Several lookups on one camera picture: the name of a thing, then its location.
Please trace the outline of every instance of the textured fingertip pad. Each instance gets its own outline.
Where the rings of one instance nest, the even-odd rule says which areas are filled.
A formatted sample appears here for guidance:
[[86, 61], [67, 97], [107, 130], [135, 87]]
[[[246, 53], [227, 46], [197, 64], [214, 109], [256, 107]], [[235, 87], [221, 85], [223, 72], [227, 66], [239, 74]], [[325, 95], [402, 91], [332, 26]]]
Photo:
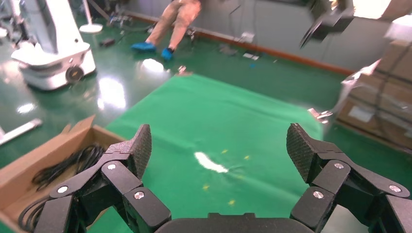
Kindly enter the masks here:
[[152, 134], [149, 125], [141, 125], [135, 136], [125, 142], [120, 142], [109, 146], [105, 153], [128, 153], [132, 155], [129, 169], [141, 180], [150, 155], [152, 154]]
[[152, 133], [149, 125], [141, 125], [133, 137], [129, 153], [134, 160], [134, 174], [140, 180], [143, 177], [147, 164], [152, 154]]
[[305, 183], [308, 183], [310, 167], [316, 155], [310, 141], [311, 137], [299, 124], [291, 124], [286, 137], [286, 149]]

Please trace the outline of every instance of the power outlet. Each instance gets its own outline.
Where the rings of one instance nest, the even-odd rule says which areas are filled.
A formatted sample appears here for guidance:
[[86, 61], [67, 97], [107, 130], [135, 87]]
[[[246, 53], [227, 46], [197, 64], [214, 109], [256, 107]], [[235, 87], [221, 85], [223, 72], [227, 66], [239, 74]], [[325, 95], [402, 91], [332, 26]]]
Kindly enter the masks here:
[[253, 43], [254, 38], [255, 38], [254, 33], [244, 32], [242, 33], [242, 36], [240, 37], [240, 42], [251, 44]]

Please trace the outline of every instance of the coiled black cable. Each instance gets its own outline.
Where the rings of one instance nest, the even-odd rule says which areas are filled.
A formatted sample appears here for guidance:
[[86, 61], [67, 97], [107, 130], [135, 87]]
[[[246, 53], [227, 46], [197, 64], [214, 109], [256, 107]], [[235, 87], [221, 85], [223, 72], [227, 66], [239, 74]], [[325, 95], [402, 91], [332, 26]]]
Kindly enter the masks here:
[[[87, 170], [94, 166], [98, 160], [104, 154], [104, 148], [99, 145], [88, 146], [78, 152], [71, 154], [68, 158], [62, 162], [47, 167], [39, 171], [32, 179], [32, 183], [37, 184], [37, 191], [42, 190], [49, 186], [55, 179], [63, 174], [68, 168], [73, 165], [76, 166], [75, 175]], [[27, 206], [18, 217], [19, 227], [27, 232], [34, 232], [34, 229], [40, 218], [40, 214], [43, 211], [44, 205], [48, 200], [52, 200], [50, 197], [41, 198], [29, 206]]]

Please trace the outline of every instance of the green cloth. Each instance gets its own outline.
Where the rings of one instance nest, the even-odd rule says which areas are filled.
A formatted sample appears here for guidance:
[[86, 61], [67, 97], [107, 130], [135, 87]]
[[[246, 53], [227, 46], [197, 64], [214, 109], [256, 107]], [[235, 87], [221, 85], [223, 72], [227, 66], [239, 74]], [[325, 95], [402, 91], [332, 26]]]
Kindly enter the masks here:
[[[289, 217], [308, 187], [286, 151], [294, 122], [321, 139], [321, 126], [305, 109], [191, 75], [173, 77], [107, 128], [131, 138], [140, 124], [150, 124], [153, 150], [143, 182], [172, 218]], [[228, 172], [204, 168], [196, 152]], [[116, 215], [109, 210], [92, 232], [127, 232]]]

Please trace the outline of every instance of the wall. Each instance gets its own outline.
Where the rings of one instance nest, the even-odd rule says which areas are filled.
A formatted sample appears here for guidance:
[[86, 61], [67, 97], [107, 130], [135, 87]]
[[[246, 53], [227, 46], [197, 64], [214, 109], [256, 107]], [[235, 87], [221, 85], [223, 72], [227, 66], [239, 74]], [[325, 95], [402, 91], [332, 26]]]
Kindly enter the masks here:
[[[127, 10], [159, 17], [170, 0], [131, 0]], [[203, 10], [193, 23], [215, 33], [239, 37], [242, 32], [255, 32], [260, 46], [291, 53], [342, 68], [357, 70], [379, 59], [389, 41], [383, 36], [389, 23], [356, 18], [338, 35], [330, 35], [322, 43], [310, 42], [303, 49], [300, 40], [311, 26], [309, 12], [270, 0], [202, 0]], [[242, 7], [229, 13], [239, 4]]]

